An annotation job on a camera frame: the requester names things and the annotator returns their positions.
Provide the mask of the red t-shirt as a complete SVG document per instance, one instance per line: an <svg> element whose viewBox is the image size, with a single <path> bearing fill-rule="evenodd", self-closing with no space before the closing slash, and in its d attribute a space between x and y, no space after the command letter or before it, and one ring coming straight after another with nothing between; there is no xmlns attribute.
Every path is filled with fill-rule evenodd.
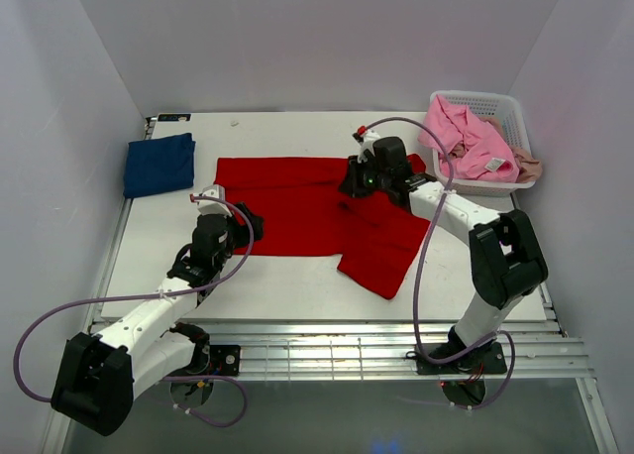
<svg viewBox="0 0 634 454"><path fill-rule="evenodd" d="M382 192L352 198L340 192L341 158L220 158L216 183L232 203L264 220L253 254L340 258L338 271L392 299L415 260L429 221L396 207Z"/></svg>

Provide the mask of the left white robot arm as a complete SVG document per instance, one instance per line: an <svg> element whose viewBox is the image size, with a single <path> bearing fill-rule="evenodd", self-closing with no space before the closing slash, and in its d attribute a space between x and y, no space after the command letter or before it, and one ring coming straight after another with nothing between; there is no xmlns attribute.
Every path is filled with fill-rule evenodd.
<svg viewBox="0 0 634 454"><path fill-rule="evenodd" d="M202 328L181 319L207 298L234 253L263 235L263 218L245 203L233 209L216 204L200 214L156 298L94 335L79 333L66 342L52 408L107 436L123 424L134 400L165 377L188 395L209 397L215 379L237 375L235 347L212 347Z"/></svg>

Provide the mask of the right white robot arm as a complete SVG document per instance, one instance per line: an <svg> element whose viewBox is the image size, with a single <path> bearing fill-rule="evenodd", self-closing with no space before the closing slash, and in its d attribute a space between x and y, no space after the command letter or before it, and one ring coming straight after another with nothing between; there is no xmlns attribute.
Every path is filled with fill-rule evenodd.
<svg viewBox="0 0 634 454"><path fill-rule="evenodd" d="M409 214L441 227L470 251L475 294L448 340L432 352L423 346L418 359L432 366L453 364L492 342L521 299L548 276L531 221L519 209L502 213L478 205L448 189L425 172L414 171L402 140L374 131L354 134L360 149L347 160L340 185L351 197L375 192Z"/></svg>

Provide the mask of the folded blue t-shirt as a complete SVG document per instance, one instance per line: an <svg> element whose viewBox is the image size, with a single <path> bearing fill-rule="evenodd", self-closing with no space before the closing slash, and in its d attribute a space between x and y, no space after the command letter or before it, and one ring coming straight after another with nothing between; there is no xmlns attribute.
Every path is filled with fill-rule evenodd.
<svg viewBox="0 0 634 454"><path fill-rule="evenodd" d="M191 133L130 142L124 197L134 199L191 188L195 145Z"/></svg>

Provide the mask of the pink t-shirt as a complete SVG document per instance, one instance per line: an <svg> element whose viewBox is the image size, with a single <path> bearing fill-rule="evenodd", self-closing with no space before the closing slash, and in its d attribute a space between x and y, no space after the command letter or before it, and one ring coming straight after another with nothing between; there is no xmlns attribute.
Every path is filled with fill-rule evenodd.
<svg viewBox="0 0 634 454"><path fill-rule="evenodd" d="M423 125L441 141L450 156L454 179L514 183L519 166L500 133L467 105L452 104L437 95Z"/></svg>

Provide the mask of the small blue label sticker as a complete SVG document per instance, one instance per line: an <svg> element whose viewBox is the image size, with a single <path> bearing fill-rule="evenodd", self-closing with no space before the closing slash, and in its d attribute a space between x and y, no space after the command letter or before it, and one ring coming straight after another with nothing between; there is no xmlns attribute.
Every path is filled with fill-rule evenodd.
<svg viewBox="0 0 634 454"><path fill-rule="evenodd" d="M159 122L188 122L191 115L188 113L169 113L159 114L157 120Z"/></svg>

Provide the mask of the white plastic laundry basket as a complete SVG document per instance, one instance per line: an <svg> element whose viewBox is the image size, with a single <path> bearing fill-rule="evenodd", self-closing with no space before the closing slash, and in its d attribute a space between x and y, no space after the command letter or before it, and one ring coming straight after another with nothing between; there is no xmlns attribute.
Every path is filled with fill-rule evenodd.
<svg viewBox="0 0 634 454"><path fill-rule="evenodd" d="M512 148L521 148L531 154L530 143L521 107L509 95L465 90L437 90L430 95L433 102L443 96L448 102L467 105L478 117L493 118L501 125L501 137ZM460 194L480 196L509 196L512 192L531 188L535 181L497 183L455 178L453 189Z"/></svg>

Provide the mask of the beige garment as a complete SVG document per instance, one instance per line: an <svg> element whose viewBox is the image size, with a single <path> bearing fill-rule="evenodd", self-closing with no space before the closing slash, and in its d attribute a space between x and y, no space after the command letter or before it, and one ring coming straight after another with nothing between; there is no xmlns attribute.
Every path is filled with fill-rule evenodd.
<svg viewBox="0 0 634 454"><path fill-rule="evenodd" d="M479 116L479 119L491 124L502 139L506 139L506 133L496 118L491 116ZM510 145L509 148L511 149L515 162L519 168L519 174L516 179L517 183L533 182L541 177L543 173L543 166L539 160L533 158L531 153L523 148L512 145Z"/></svg>

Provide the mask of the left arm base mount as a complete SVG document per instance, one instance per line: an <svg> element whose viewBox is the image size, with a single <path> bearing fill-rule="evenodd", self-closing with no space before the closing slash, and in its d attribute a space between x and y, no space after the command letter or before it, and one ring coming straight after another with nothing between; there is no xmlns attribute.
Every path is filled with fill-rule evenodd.
<svg viewBox="0 0 634 454"><path fill-rule="evenodd" d="M172 376L236 377L239 374L241 357L239 345L212 344L210 335L206 331L191 324L177 323L174 328L170 329L170 332L184 335L195 346L192 361L185 368L172 372ZM213 381L172 383L169 385L172 400L187 408L203 405L210 399L213 389Z"/></svg>

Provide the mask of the aluminium table frame rail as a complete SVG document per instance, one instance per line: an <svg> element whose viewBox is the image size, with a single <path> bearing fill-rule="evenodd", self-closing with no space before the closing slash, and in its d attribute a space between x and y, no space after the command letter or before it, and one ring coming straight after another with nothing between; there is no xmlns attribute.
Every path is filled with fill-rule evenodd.
<svg viewBox="0 0 634 454"><path fill-rule="evenodd" d="M413 380L414 347L406 323L238 323L208 322L215 344L241 347L244 382ZM585 379L594 369L580 338L564 336L553 320L510 322L503 342L516 379Z"/></svg>

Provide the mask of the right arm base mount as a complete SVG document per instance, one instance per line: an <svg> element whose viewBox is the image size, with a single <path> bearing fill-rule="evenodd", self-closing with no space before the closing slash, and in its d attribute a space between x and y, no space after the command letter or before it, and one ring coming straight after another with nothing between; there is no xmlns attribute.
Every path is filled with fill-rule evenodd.
<svg viewBox="0 0 634 454"><path fill-rule="evenodd" d="M464 407L482 405L486 396L485 375L506 375L507 365L502 346L488 342L461 359L444 365L431 364L410 350L406 360L415 362L417 375L441 377L441 389L449 402Z"/></svg>

